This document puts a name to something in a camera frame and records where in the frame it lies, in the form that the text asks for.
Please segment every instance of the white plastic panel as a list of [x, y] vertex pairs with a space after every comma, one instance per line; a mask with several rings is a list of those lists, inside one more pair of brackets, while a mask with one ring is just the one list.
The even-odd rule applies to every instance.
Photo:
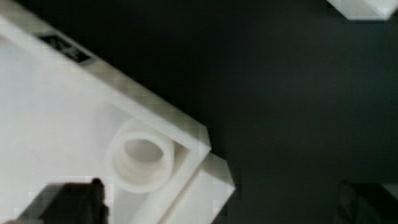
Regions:
[[351, 20], [388, 20], [398, 0], [328, 0]]
[[[33, 36], [45, 33], [74, 43], [27, 10], [0, 0], [0, 223], [17, 218], [49, 183], [91, 182], [93, 177], [106, 183], [111, 223], [173, 223], [164, 218], [166, 213], [182, 214], [182, 209], [171, 210], [189, 200], [182, 191], [212, 189], [211, 180], [219, 180], [230, 186], [219, 207], [234, 192], [230, 172], [230, 179], [205, 172], [205, 182], [195, 175], [211, 152], [207, 127], [100, 58], [81, 67]], [[150, 194], [120, 188], [106, 167], [109, 145], [132, 118], [177, 146], [173, 175]], [[189, 181], [203, 187], [187, 188]]]

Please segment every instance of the cylindrical hole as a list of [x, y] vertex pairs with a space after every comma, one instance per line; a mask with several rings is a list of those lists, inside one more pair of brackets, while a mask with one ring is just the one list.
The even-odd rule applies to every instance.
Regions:
[[145, 139], [131, 140], [125, 144], [131, 158], [143, 163], [155, 163], [164, 157], [164, 151], [157, 144]]

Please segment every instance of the dark background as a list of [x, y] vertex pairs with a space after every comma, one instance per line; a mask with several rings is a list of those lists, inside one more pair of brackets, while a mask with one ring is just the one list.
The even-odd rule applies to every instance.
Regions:
[[338, 183], [398, 182], [398, 22], [326, 0], [20, 0], [211, 128], [216, 223], [333, 223]]

